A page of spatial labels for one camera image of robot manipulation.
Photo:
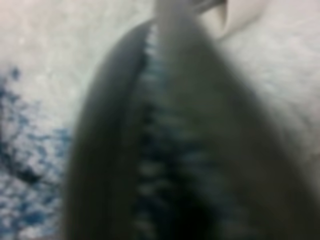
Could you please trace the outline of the blue white striped towel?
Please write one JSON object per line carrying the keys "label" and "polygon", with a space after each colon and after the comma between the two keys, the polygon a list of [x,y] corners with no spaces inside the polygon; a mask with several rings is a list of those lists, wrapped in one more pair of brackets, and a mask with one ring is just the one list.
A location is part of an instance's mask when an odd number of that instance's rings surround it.
{"label": "blue white striped towel", "polygon": [[3,240],[317,240],[317,0],[3,0]]}

